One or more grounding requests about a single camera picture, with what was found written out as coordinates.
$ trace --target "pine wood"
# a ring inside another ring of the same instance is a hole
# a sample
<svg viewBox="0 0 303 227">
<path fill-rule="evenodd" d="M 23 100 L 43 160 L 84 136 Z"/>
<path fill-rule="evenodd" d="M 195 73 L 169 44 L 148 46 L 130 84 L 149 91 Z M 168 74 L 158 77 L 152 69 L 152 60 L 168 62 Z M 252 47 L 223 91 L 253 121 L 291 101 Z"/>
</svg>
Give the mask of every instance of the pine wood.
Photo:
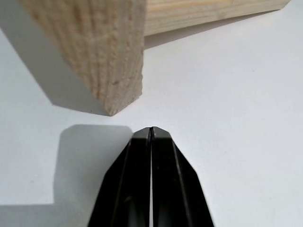
<svg viewBox="0 0 303 227">
<path fill-rule="evenodd" d="M 109 115 L 140 96 L 146 0 L 22 2 Z"/>
<path fill-rule="evenodd" d="M 114 115 L 142 93 L 144 35 L 281 9 L 289 0 L 22 2 L 109 115 Z"/>
<path fill-rule="evenodd" d="M 145 35 L 282 9 L 290 0 L 148 0 Z"/>
</svg>

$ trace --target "white background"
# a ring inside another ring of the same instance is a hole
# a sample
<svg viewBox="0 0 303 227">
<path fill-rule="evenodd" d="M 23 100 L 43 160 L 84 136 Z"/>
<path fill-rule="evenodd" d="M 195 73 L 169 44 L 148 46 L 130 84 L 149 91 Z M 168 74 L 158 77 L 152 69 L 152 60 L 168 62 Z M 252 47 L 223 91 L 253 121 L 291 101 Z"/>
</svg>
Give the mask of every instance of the white background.
<svg viewBox="0 0 303 227">
<path fill-rule="evenodd" d="M 145 50 L 143 95 L 114 117 L 15 1 L 0 5 L 1 227 L 84 227 L 105 171 L 154 125 L 217 227 L 303 226 L 301 0 Z"/>
</svg>

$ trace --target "black clamp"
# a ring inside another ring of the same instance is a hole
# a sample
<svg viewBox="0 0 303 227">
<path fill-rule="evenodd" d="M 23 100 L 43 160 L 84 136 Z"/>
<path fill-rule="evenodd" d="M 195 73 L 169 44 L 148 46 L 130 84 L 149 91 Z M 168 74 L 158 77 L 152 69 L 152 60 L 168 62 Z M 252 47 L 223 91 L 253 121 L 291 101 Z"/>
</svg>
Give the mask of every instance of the black clamp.
<svg viewBox="0 0 303 227">
<path fill-rule="evenodd" d="M 157 127 L 136 132 L 107 171 L 89 227 L 148 227 L 150 210 L 153 227 L 214 226 L 196 172 Z"/>
</svg>

